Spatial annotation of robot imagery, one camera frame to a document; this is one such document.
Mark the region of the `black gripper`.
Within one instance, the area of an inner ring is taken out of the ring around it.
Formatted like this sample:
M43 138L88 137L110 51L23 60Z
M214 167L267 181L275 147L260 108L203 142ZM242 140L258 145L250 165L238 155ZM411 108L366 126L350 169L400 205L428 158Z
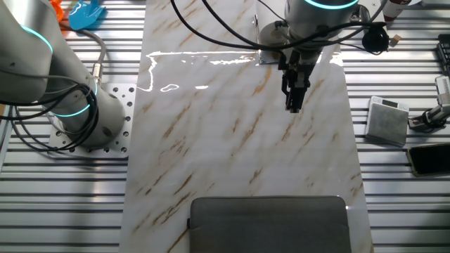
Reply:
M287 50L281 55L283 71L281 90L285 94L285 109L298 113L310 87L309 77L319 57L318 50Z

